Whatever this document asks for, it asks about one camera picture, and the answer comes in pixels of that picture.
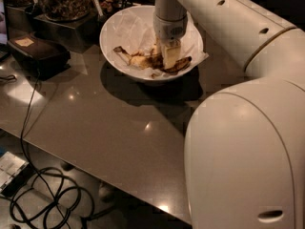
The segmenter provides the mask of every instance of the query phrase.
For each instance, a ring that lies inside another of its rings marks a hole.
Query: countertop
[[[209,58],[163,86],[116,71],[98,45],[71,52],[70,67],[39,82],[25,140],[79,169],[191,223],[184,174],[184,134],[209,95],[244,81],[243,72],[206,35]],[[13,57],[0,75],[0,129],[20,136],[35,79]]]

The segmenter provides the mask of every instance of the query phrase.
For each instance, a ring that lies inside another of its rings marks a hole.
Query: oval slot
[[[258,220],[263,223],[272,223],[281,220],[283,216],[281,210],[266,211],[258,215]]]
[[[222,5],[224,5],[225,2],[226,2],[226,0],[221,0],[221,1],[219,1],[219,2],[217,3],[217,5],[218,5],[218,6],[222,6]]]
[[[269,31],[269,28],[264,28],[264,29],[261,30],[259,33],[260,33],[260,34],[267,34],[268,31]]]

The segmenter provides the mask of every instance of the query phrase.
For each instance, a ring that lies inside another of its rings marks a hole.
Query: floor
[[[0,148],[14,155],[24,158],[19,138],[0,130]],[[15,198],[25,216],[32,219],[31,226],[22,221],[17,205],[3,199],[0,195],[0,228],[72,228],[72,229],[187,229],[189,224],[176,219],[162,210],[152,207],[137,198],[134,198],[109,184],[92,177],[60,159],[51,156],[30,144],[25,145],[34,166],[45,170],[42,178],[34,173],[32,176],[20,176],[22,180],[30,178],[26,185],[16,191],[16,185],[11,190],[5,190],[7,198]],[[41,216],[35,215],[47,208]]]

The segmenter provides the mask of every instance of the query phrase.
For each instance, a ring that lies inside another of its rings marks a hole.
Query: white robotic arm
[[[177,4],[256,78],[206,99],[189,123],[193,228],[304,228],[304,31],[249,0],[156,0],[162,40],[184,31]]]

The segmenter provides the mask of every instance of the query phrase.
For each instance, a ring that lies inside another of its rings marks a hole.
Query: bowl
[[[117,12],[102,27],[99,42],[105,58],[117,70],[137,82],[162,84],[188,73],[201,63],[207,54],[203,52],[203,41],[198,29],[192,19],[189,19],[186,34],[181,38],[180,54],[180,58],[187,56],[192,58],[188,68],[177,73],[164,73],[152,68],[142,70],[128,65],[128,59],[113,49],[121,46],[128,53],[138,50],[148,52],[156,40],[153,30],[153,13],[154,6],[136,6]]]

